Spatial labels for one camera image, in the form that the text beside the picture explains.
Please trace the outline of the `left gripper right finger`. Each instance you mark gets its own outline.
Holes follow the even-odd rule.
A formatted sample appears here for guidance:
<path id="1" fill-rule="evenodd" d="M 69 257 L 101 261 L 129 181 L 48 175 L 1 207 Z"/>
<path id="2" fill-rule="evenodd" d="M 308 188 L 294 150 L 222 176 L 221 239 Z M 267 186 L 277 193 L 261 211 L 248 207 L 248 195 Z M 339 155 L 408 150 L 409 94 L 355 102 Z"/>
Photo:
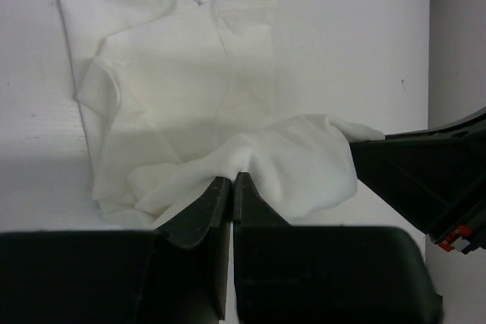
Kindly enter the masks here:
<path id="1" fill-rule="evenodd" d="M 277 320 L 279 300 L 295 287 L 280 260 L 283 234 L 292 226 L 260 196 L 247 172 L 235 181 L 233 262 L 236 310 L 241 323 Z"/>

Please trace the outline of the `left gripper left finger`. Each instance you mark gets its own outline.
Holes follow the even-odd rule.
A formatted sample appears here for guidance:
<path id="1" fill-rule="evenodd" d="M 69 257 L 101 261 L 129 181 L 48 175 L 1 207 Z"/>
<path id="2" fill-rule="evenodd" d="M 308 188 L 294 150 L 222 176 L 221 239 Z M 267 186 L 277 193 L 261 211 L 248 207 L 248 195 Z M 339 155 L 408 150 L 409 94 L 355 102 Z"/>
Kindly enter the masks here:
<path id="1" fill-rule="evenodd" d="M 152 320 L 222 320 L 226 314 L 232 182 L 215 178 L 157 229 Z"/>

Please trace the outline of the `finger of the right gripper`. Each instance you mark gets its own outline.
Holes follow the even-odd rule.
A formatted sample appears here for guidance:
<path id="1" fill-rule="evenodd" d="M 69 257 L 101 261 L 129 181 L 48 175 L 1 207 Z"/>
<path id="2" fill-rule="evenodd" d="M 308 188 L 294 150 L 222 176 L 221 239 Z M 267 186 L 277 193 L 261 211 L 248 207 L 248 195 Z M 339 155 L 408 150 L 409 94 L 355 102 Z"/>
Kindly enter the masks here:
<path id="1" fill-rule="evenodd" d="M 485 110 L 350 145 L 358 179 L 446 252 L 485 248 Z"/>

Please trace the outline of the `white t-shirt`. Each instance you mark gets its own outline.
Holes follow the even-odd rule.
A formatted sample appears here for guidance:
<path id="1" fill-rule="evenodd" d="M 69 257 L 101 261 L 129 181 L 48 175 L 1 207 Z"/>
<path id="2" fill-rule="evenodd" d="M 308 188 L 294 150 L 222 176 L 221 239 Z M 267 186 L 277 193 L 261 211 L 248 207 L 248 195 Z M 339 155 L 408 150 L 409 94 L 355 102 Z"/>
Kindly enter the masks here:
<path id="1" fill-rule="evenodd" d="M 353 142 L 332 115 L 274 121 L 276 0 L 60 0 L 106 221 L 156 228 L 214 178 L 251 175 L 283 218 L 353 197 Z"/>

